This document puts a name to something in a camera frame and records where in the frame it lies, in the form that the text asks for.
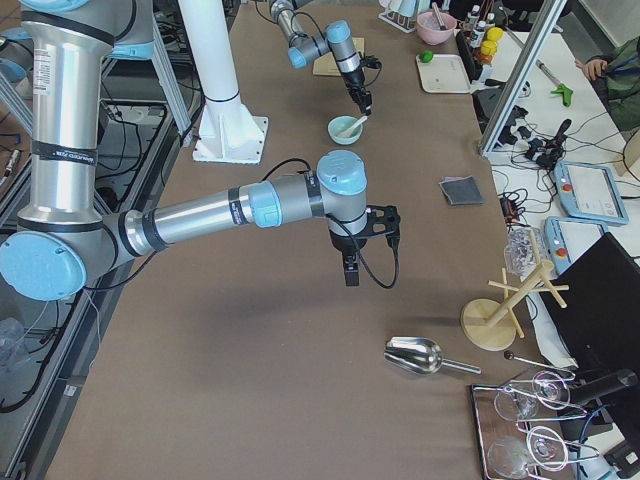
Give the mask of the green toy on desk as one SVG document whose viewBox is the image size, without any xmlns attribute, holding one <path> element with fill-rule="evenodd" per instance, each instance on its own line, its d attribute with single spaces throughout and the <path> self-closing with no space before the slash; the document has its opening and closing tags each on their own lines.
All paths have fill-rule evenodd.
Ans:
<svg viewBox="0 0 640 480">
<path fill-rule="evenodd" d="M 554 90 L 551 91 L 552 95 L 559 95 L 564 107 L 570 107 L 572 105 L 573 90 L 567 87 L 565 84 L 560 83 Z"/>
</svg>

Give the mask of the black monitor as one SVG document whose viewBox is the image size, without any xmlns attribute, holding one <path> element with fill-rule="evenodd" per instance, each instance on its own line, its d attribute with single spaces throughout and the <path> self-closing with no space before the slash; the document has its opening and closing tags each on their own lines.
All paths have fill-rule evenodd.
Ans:
<svg viewBox="0 0 640 480">
<path fill-rule="evenodd" d="M 564 271 L 565 308 L 549 309 L 570 356 L 586 370 L 639 372 L 639 265 L 607 233 Z"/>
</svg>

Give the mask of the lower blue teach pendant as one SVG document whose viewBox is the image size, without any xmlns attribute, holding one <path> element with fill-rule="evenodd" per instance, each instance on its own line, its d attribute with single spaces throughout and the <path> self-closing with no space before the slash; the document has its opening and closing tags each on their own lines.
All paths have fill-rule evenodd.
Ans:
<svg viewBox="0 0 640 480">
<path fill-rule="evenodd" d="M 600 221 L 548 217 L 544 222 L 544 235 L 556 273 L 566 271 L 608 231 L 607 225 Z"/>
</svg>

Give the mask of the clear glass dish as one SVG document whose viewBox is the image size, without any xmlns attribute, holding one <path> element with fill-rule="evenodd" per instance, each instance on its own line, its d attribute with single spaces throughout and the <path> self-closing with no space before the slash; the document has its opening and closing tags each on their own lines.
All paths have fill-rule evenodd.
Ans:
<svg viewBox="0 0 640 480">
<path fill-rule="evenodd" d="M 543 235 L 535 227 L 520 227 L 510 231 L 504 258 L 507 271 L 519 277 L 528 275 L 540 260 L 550 259 Z"/>
</svg>

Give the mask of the wooden cutting board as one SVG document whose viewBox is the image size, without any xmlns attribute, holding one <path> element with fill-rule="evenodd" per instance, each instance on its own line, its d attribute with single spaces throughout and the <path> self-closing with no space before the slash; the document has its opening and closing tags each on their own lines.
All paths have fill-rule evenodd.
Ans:
<svg viewBox="0 0 640 480">
<path fill-rule="evenodd" d="M 353 37 L 353 42 L 358 55 L 356 62 L 359 63 L 365 51 L 365 39 L 363 37 Z M 314 76 L 321 77 L 339 77 L 341 75 L 331 52 L 314 61 L 312 73 Z"/>
</svg>

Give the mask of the blue teach pendant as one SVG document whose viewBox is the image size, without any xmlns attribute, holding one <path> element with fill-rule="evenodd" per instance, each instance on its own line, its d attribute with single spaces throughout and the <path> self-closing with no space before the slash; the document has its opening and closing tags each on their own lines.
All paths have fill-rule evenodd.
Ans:
<svg viewBox="0 0 640 480">
<path fill-rule="evenodd" d="M 571 217 L 626 225 L 629 216 L 608 167 L 559 161 L 554 177 L 561 205 Z"/>
<path fill-rule="evenodd" d="M 608 231 L 607 225 L 600 221 L 548 217 L 544 222 L 544 235 L 556 273 L 566 271 Z"/>
</svg>

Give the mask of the lower wine glass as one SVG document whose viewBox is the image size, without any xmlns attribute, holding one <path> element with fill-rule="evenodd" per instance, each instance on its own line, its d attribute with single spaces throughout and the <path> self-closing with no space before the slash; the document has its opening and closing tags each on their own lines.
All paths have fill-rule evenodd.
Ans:
<svg viewBox="0 0 640 480">
<path fill-rule="evenodd" d="M 505 479 L 548 479 L 568 464 L 568 448 L 549 427 L 536 426 L 524 437 L 504 436 L 487 454 L 489 467 Z"/>
</svg>

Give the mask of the yellow lemon toy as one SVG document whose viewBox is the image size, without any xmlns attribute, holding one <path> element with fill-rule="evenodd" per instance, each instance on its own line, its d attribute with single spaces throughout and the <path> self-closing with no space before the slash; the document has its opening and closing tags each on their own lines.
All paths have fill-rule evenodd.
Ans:
<svg viewBox="0 0 640 480">
<path fill-rule="evenodd" d="M 503 34 L 504 32 L 500 27 L 494 26 L 486 30 L 484 39 L 486 41 L 498 42 L 502 38 Z"/>
</svg>

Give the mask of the wine glass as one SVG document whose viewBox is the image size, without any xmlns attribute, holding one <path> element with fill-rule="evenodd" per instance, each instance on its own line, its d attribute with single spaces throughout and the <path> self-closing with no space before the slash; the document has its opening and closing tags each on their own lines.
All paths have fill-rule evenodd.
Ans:
<svg viewBox="0 0 640 480">
<path fill-rule="evenodd" d="M 504 436 L 487 454 L 489 467 L 505 479 L 548 479 L 568 464 L 568 448 L 549 427 L 536 426 L 524 437 Z"/>
<path fill-rule="evenodd" d="M 493 401 L 497 414 L 508 421 L 540 419 L 542 407 L 559 411 L 568 404 L 568 387 L 560 380 L 542 378 L 511 380 L 498 389 Z"/>
</svg>

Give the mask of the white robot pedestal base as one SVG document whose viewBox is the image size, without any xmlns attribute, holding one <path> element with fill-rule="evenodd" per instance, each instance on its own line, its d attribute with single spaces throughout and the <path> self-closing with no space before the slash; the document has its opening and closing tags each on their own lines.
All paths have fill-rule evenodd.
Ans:
<svg viewBox="0 0 640 480">
<path fill-rule="evenodd" d="M 184 0 L 179 7 L 205 99 L 193 159 L 258 164 L 268 119 L 242 102 L 222 3 Z"/>
</svg>

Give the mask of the cream tray with bear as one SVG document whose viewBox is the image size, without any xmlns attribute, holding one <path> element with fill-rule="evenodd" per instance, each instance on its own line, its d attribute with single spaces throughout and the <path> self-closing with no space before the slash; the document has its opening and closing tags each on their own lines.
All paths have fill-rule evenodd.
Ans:
<svg viewBox="0 0 640 480">
<path fill-rule="evenodd" d="M 425 63 L 417 55 L 416 65 L 421 88 L 431 94 L 467 94 L 471 85 L 462 59 L 453 54 L 434 54 Z"/>
</svg>

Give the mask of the pink bowl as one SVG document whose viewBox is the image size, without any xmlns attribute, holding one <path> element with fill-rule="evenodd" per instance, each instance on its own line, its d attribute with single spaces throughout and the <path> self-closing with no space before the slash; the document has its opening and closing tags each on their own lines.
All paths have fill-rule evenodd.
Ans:
<svg viewBox="0 0 640 480">
<path fill-rule="evenodd" d="M 417 32 L 419 37 L 428 45 L 439 45 L 453 36 L 458 21 L 455 17 L 441 13 L 445 29 L 440 28 L 437 17 L 432 11 L 425 11 L 417 16 Z"/>
</svg>

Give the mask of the white ceramic spoon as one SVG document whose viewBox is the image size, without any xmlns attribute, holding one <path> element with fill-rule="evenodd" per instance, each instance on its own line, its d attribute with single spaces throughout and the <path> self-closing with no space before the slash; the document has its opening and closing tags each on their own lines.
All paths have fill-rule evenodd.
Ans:
<svg viewBox="0 0 640 480">
<path fill-rule="evenodd" d="M 336 133 L 337 138 L 347 139 L 354 136 L 356 130 L 366 122 L 368 117 L 366 115 L 361 116 L 360 118 L 343 116 L 341 120 L 343 120 L 344 125 L 343 129 Z"/>
</svg>

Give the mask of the metal scoop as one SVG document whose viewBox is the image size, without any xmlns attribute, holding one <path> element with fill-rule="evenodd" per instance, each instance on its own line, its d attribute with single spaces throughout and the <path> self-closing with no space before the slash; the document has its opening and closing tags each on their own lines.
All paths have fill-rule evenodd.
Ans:
<svg viewBox="0 0 640 480">
<path fill-rule="evenodd" d="M 384 358 L 407 371 L 429 375 L 442 367 L 480 375 L 480 367 L 446 359 L 441 346 L 426 337 L 392 337 L 386 342 Z"/>
</svg>

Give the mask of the upper wine glass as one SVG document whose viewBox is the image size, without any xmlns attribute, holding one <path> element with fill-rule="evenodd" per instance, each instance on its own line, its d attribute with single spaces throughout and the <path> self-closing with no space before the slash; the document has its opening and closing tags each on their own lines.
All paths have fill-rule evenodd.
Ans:
<svg viewBox="0 0 640 480">
<path fill-rule="evenodd" d="M 560 380 L 542 378 L 511 380 L 498 389 L 493 401 L 497 414 L 508 421 L 540 419 L 542 407 L 559 411 L 568 404 L 568 387 Z"/>
</svg>

